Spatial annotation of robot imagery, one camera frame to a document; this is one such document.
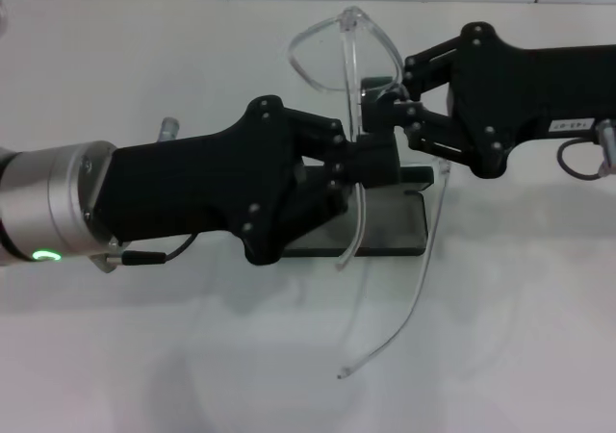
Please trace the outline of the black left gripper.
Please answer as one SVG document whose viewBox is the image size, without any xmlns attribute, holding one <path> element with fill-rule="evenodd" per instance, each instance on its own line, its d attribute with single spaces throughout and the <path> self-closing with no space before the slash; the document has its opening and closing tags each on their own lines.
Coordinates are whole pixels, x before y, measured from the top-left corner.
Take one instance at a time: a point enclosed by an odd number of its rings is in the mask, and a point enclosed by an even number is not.
<svg viewBox="0 0 616 433">
<path fill-rule="evenodd" d="M 347 138 L 342 121 L 285 107 L 277 96 L 249 103 L 220 132 L 118 148 L 93 212 L 117 240 L 134 242 L 224 231 L 258 266 L 283 246 L 276 218 L 302 156 L 351 165 L 397 165 L 392 132 Z"/>
</svg>

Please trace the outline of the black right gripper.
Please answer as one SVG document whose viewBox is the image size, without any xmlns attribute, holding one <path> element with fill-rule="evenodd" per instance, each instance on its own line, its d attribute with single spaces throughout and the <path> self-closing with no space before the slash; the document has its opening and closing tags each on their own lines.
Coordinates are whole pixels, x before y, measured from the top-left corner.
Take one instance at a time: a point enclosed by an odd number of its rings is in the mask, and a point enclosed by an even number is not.
<svg viewBox="0 0 616 433">
<path fill-rule="evenodd" d="M 362 92 L 420 100 L 449 82 L 461 126 L 420 102 L 385 101 L 363 104 L 364 130 L 400 127 L 410 149 L 468 165 L 484 179 L 502 176 L 509 153 L 531 140 L 596 143 L 599 123 L 615 116 L 612 45 L 523 49 L 503 41 L 492 25 L 473 22 L 458 37 L 398 56 L 394 68 L 363 78 Z"/>
</svg>

